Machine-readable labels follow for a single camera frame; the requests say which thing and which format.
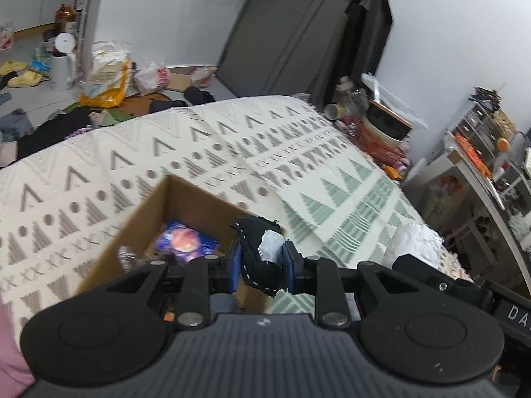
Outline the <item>blue denim pouch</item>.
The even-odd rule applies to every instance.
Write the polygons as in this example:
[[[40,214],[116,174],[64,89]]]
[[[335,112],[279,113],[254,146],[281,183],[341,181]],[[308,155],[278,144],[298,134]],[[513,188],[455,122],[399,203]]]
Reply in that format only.
[[[211,315],[220,313],[239,313],[239,306],[237,299],[233,295],[228,294],[214,294],[210,296]]]

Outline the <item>blue tissue pack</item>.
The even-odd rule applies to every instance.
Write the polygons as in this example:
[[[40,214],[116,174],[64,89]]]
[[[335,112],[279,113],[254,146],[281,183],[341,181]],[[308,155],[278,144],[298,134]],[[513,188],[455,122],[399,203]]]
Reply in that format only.
[[[172,265],[186,266],[190,261],[217,252],[219,242],[180,222],[167,223],[154,244],[154,253]]]

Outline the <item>black stitched cloth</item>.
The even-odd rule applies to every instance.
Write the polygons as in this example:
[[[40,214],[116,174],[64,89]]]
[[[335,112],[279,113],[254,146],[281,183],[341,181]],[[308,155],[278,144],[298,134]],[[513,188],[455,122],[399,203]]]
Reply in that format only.
[[[237,218],[232,227],[241,247],[242,278],[253,289],[274,298],[283,285],[282,227],[277,221],[256,216]]]

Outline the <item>black item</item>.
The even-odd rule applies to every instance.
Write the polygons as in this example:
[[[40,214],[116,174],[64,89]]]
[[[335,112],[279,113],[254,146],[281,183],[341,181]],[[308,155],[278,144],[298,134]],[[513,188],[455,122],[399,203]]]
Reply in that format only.
[[[117,259],[124,272],[129,272],[145,264],[145,261],[135,255],[127,246],[120,246],[118,248]]]

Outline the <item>brown cardboard box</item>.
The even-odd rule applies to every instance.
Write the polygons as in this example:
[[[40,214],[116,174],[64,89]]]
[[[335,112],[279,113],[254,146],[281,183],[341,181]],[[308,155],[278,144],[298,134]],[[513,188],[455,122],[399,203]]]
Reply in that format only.
[[[117,259],[120,246],[127,246],[142,260],[155,257],[154,244],[171,221],[180,222],[219,242],[216,254],[229,252],[237,241],[232,224],[240,217],[254,217],[226,200],[208,193],[177,176],[166,176],[136,207],[123,228],[114,236],[80,285],[82,295],[108,284],[125,272]]]

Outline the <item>white desk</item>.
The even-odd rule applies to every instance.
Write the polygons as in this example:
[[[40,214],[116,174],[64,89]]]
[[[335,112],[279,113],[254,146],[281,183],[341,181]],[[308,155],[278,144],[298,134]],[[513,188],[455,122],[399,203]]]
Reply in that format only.
[[[508,223],[508,214],[503,209],[500,197],[493,188],[490,180],[483,178],[478,174],[477,169],[460,149],[451,149],[447,153],[442,153],[441,157],[445,158],[454,166],[468,185],[475,192],[476,196],[483,203],[483,206],[492,216],[499,231],[505,239],[508,248],[515,259],[517,267],[524,279],[527,291],[530,291],[530,260],[522,250],[520,242],[514,236]]]

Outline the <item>patterned fringed blanket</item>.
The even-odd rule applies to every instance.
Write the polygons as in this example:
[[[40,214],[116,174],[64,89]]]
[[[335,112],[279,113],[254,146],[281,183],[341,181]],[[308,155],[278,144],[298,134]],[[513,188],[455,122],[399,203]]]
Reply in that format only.
[[[68,138],[1,172],[1,335],[71,296],[126,219],[176,175],[275,220],[299,251],[383,260],[420,214],[307,103],[248,97],[161,111]]]

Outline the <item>pink bed sheet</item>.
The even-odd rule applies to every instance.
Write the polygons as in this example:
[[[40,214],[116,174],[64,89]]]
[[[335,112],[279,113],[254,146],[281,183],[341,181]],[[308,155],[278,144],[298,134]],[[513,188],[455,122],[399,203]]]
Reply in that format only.
[[[4,304],[1,304],[0,322],[0,396],[18,397],[34,383],[34,378],[15,344]]]

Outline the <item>black white bowl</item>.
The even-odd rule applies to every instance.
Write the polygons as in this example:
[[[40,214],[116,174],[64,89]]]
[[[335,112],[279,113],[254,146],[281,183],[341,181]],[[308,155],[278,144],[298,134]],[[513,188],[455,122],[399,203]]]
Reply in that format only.
[[[364,118],[370,124],[375,136],[389,147],[401,144],[413,129],[406,119],[374,100],[369,101]]]

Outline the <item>desktop drawer organizer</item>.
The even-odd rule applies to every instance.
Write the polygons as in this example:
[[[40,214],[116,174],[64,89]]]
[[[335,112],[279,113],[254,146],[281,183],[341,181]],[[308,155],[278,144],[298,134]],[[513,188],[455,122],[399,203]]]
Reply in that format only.
[[[480,86],[468,97],[471,106],[452,130],[467,140],[482,158],[501,153],[498,141],[511,139],[517,133],[516,125],[501,108],[501,97],[496,90]]]

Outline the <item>white plastic bag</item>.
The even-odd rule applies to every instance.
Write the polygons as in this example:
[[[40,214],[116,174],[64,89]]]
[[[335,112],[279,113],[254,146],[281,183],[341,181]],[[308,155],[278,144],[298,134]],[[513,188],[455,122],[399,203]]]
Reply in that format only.
[[[158,63],[151,63],[148,67],[138,70],[133,76],[141,95],[150,95],[164,89],[170,78],[170,72],[166,66]]]

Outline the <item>yellow food bag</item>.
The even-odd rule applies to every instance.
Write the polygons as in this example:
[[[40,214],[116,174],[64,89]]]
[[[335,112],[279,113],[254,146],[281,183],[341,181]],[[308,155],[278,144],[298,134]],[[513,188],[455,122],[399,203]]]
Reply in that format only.
[[[79,98],[80,105],[100,109],[118,107],[126,97],[131,70],[130,43],[115,40],[95,42]]]

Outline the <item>grey door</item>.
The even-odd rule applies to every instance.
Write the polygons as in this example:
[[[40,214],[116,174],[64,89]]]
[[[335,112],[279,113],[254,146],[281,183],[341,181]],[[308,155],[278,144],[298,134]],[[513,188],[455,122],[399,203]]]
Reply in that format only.
[[[238,97],[304,92],[352,0],[246,0],[218,63]]]

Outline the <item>white electric kettle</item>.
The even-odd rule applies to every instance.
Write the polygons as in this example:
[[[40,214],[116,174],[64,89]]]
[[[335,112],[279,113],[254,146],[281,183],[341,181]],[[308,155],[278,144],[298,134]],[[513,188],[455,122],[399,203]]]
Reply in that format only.
[[[70,33],[60,33],[54,40],[49,72],[53,91],[67,91],[76,80],[76,44],[75,37]]]

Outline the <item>yellow slippers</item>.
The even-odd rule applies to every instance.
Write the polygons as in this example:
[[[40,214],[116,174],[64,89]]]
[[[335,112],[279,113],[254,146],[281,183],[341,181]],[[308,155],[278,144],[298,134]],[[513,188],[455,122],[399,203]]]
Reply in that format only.
[[[42,75],[27,68],[27,64],[7,60],[0,67],[1,88],[33,87],[42,81]]]

